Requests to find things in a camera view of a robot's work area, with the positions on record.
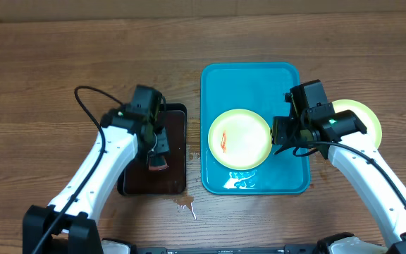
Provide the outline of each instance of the plate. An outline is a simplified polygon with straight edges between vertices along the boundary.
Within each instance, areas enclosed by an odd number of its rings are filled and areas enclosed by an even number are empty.
[[[374,141],[375,147],[379,148],[381,143],[381,124],[379,118],[366,105],[351,99],[339,99],[333,102],[335,112],[352,110],[367,128],[367,133]]]
[[[260,115],[246,109],[232,109],[218,116],[209,128],[209,149],[225,167],[253,169],[269,156],[270,132]]]

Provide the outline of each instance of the blue tray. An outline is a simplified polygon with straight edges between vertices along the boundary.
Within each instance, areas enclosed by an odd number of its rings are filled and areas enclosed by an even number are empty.
[[[215,194],[298,194],[310,182],[309,160],[294,157],[292,149],[273,155],[247,171],[229,169],[212,156],[208,132],[217,116],[230,109],[249,109],[272,126],[274,116],[288,116],[284,94],[299,85],[297,69],[288,63],[215,63],[202,72],[202,183]]]

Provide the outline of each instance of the yellow-rimmed plate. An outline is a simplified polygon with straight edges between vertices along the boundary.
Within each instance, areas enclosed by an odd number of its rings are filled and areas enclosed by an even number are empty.
[[[232,109],[214,120],[209,129],[208,144],[214,158],[225,167],[252,169],[270,154],[271,129],[253,111]]]
[[[382,135],[381,124],[379,118],[369,107],[351,99],[339,99],[333,102],[333,108],[336,113],[352,110],[366,126],[367,133],[374,141],[375,147],[379,148]]]

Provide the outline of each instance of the black cable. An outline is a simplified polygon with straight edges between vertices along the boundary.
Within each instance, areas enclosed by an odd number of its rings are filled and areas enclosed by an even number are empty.
[[[314,154],[315,152],[318,152],[318,151],[319,151],[319,149],[314,148],[313,150],[311,150],[311,151],[309,151],[309,152],[306,152],[306,153],[304,153],[304,154],[298,155],[298,154],[297,154],[297,151],[298,151],[299,149],[300,149],[300,147],[296,147],[296,148],[293,150],[293,155],[294,155],[294,156],[296,156],[296,157],[306,157],[306,156],[310,156],[310,155]]]
[[[70,196],[70,199],[68,200],[66,205],[62,208],[62,210],[59,212],[59,214],[57,215],[55,220],[49,225],[49,228],[47,229],[47,231],[45,231],[45,233],[41,237],[39,243],[35,246],[32,254],[37,254],[37,252],[39,252],[39,250],[42,248],[44,242],[49,238],[52,231],[54,230],[54,228],[58,224],[59,220],[64,216],[64,214],[66,213],[68,208],[70,208],[70,206],[73,204],[73,202],[75,202],[75,199],[78,197],[79,193],[84,188],[85,184],[89,181],[89,179],[93,175],[95,169],[97,169],[98,164],[102,160],[102,157],[104,155],[104,151],[106,150],[106,137],[104,136],[103,129],[99,125],[98,121],[93,117],[92,113],[90,113],[89,109],[87,109],[87,107],[85,107],[85,105],[82,103],[82,101],[81,101],[81,99],[79,98],[79,95],[78,95],[78,90],[79,89],[89,89],[89,90],[93,90],[95,92],[102,93],[103,95],[106,95],[107,97],[113,99],[114,101],[116,101],[120,105],[123,105],[123,103],[121,101],[119,101],[118,99],[116,99],[114,96],[108,94],[107,92],[101,91],[100,89],[96,89],[96,88],[90,87],[90,86],[78,86],[77,88],[75,88],[76,101],[81,106],[82,110],[84,110],[84,112],[90,117],[90,119],[92,120],[94,125],[98,128],[99,134],[101,135],[101,149],[99,151],[98,158],[95,161],[95,163],[93,164],[93,166],[90,169],[89,173],[86,175],[84,180],[82,180],[81,184],[78,186],[78,188],[76,189],[74,194],[72,194],[72,196]]]
[[[364,153],[356,150],[353,147],[350,147],[348,145],[343,145],[343,144],[340,144],[340,143],[332,143],[332,142],[326,142],[326,141],[309,141],[309,142],[300,143],[299,145],[296,145],[295,147],[308,148],[310,145],[332,145],[332,146],[336,146],[336,147],[341,147],[341,148],[344,148],[344,149],[346,149],[348,151],[351,151],[351,152],[355,153],[356,155],[362,157],[363,159],[366,160],[367,163],[372,164],[380,172],[380,174],[388,182],[388,184],[393,189],[394,193],[397,195],[400,202],[402,202],[402,204],[404,205],[404,207],[406,209],[406,200],[403,197],[402,193],[400,192],[398,187],[394,184],[393,180],[391,180],[389,175],[385,172],[385,170],[382,169],[380,167],[380,165],[375,161],[375,159],[372,159],[371,157],[365,155]]]

